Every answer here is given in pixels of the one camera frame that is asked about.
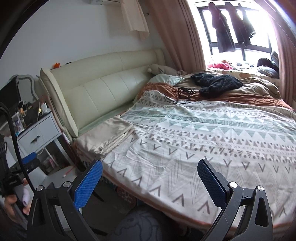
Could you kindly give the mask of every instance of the light blue pillow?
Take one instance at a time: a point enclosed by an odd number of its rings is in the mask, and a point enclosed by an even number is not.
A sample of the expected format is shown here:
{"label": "light blue pillow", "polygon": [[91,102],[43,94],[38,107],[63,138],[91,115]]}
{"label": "light blue pillow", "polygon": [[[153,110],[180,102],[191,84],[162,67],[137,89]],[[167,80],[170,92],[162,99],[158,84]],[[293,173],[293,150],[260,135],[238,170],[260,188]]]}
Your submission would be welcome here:
{"label": "light blue pillow", "polygon": [[279,74],[273,68],[260,66],[258,67],[258,72],[261,74],[267,75],[271,78],[279,79]]}
{"label": "light blue pillow", "polygon": [[148,83],[167,83],[169,85],[176,85],[184,80],[184,78],[168,74],[158,74],[151,78]]}

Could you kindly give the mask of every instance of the brown blanket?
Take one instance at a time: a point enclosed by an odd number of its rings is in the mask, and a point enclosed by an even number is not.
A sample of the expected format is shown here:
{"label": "brown blanket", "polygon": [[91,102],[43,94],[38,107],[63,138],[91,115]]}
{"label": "brown blanket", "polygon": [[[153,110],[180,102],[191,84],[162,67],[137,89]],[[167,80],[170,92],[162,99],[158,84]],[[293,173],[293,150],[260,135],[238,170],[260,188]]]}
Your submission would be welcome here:
{"label": "brown blanket", "polygon": [[[167,92],[165,95],[175,100],[187,100],[187,95],[178,94],[178,87],[173,87],[167,83],[148,83],[139,92],[137,100],[142,97],[145,91],[151,91],[151,90],[157,90],[163,94]],[[277,106],[277,107],[285,107],[293,111],[293,109],[288,104],[286,104],[283,100],[273,98],[269,95],[260,96],[260,95],[254,95],[254,94],[225,92],[224,94],[222,94],[217,98],[206,99],[200,95],[199,91],[196,91],[196,93],[191,94],[191,100],[228,101],[228,102],[251,104],[251,105],[257,105],[257,106],[264,106],[264,105]]]}

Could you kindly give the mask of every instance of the white object in hand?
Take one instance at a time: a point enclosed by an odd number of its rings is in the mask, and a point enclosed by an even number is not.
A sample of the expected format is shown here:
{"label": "white object in hand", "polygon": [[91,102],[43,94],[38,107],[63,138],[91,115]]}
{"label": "white object in hand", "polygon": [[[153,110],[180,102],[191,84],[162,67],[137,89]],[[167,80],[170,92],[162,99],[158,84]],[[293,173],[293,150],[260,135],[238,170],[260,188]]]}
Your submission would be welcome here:
{"label": "white object in hand", "polygon": [[22,195],[22,203],[26,207],[30,202],[30,193],[27,188],[24,188],[23,195]]}

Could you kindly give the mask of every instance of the orange object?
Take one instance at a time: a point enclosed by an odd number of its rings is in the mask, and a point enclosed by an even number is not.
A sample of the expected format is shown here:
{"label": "orange object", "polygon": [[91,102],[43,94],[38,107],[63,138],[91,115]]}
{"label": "orange object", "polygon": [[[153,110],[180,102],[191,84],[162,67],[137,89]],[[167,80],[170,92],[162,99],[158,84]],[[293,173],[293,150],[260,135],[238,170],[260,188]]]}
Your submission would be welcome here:
{"label": "orange object", "polygon": [[60,67],[60,65],[61,65],[60,63],[55,63],[55,64],[54,64],[54,69]]}

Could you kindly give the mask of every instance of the stuffed animal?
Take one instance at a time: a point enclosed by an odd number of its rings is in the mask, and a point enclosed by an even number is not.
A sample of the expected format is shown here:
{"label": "stuffed animal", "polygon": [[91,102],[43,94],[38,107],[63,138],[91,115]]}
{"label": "stuffed animal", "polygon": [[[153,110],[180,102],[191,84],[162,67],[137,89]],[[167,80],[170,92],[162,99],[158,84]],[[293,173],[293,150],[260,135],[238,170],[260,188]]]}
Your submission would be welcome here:
{"label": "stuffed animal", "polygon": [[186,75],[187,73],[183,70],[175,70],[168,66],[158,65],[158,64],[151,64],[148,68],[148,72],[153,75],[158,74],[168,74],[168,75],[174,75],[174,76],[180,76],[180,75]]}

